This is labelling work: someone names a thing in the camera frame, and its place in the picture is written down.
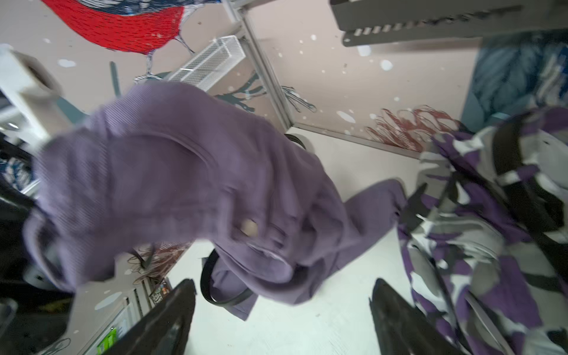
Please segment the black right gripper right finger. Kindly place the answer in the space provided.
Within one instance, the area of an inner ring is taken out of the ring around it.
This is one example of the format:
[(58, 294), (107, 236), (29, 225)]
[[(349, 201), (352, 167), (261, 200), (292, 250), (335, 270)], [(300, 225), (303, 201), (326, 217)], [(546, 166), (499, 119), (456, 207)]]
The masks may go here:
[(460, 354), (385, 280), (375, 282), (369, 300), (381, 354)]

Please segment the black belt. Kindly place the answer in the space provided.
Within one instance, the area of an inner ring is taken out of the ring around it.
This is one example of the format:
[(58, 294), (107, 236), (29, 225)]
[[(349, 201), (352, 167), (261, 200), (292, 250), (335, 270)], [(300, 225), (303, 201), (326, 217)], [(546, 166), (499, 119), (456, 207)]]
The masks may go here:
[(498, 178), (517, 176), (512, 182), (498, 182), (517, 220), (530, 232), (558, 273), (567, 273), (567, 244), (545, 234), (564, 226), (564, 203), (545, 191), (536, 180), (536, 170), (523, 163), (520, 140), (529, 115), (511, 118), (493, 136), (493, 165)]
[(204, 260), (201, 273), (201, 292), (215, 306), (242, 312), (247, 318), (259, 291), (263, 297), (289, 305), (303, 303), (310, 298), (309, 269), (298, 262), (301, 235), (306, 217), (278, 217), (266, 224), (266, 238), (270, 246), (249, 246), (218, 238), (220, 228), (211, 235), (213, 242), (221, 241)]

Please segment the purple camouflage trousers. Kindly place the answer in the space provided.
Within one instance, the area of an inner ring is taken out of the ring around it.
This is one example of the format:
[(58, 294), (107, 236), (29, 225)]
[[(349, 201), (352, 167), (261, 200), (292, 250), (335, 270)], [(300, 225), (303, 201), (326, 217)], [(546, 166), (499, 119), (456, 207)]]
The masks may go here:
[[(523, 163), (564, 203), (564, 226), (545, 235), (567, 244), (567, 110), (524, 114)], [(510, 119), (433, 137), (399, 217), (403, 263), (416, 307), (461, 352), (565, 354), (567, 273), (510, 210), (498, 182), (517, 176), (501, 179), (493, 165), (493, 136)]]

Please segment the lilac purple trousers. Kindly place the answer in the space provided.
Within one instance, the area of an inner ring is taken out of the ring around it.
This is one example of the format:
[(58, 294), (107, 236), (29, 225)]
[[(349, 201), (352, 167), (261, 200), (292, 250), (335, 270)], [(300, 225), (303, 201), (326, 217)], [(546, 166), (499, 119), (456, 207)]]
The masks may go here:
[(35, 156), (38, 198), (23, 239), (40, 269), (74, 292), (114, 274), (135, 247), (211, 235), (270, 246), (266, 224), (306, 217), (299, 264), (310, 298), (396, 224), (403, 186), (384, 180), (343, 201), (318, 157), (265, 118), (196, 87), (133, 87)]

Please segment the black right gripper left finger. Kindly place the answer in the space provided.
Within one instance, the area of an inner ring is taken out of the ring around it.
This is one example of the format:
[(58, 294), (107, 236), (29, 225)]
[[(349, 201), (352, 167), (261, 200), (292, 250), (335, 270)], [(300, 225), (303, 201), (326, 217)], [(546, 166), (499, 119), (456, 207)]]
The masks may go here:
[(195, 304), (195, 283), (185, 279), (106, 353), (185, 354)]

